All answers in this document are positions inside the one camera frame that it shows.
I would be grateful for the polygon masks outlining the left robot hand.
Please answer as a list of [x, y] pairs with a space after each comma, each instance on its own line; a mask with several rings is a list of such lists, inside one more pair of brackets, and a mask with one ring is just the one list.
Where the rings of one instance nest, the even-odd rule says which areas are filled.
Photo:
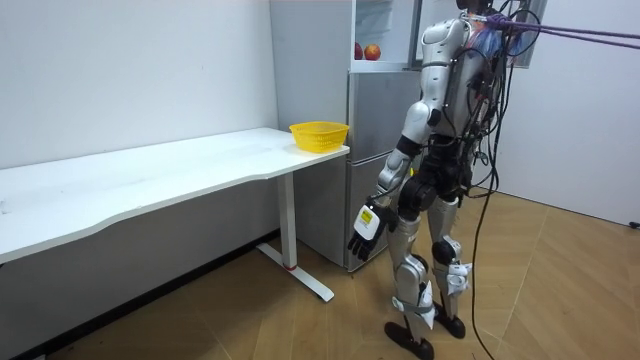
[[353, 224], [353, 235], [347, 249], [361, 261], [367, 261], [385, 230], [394, 231], [398, 215], [390, 206], [368, 200], [359, 210]]

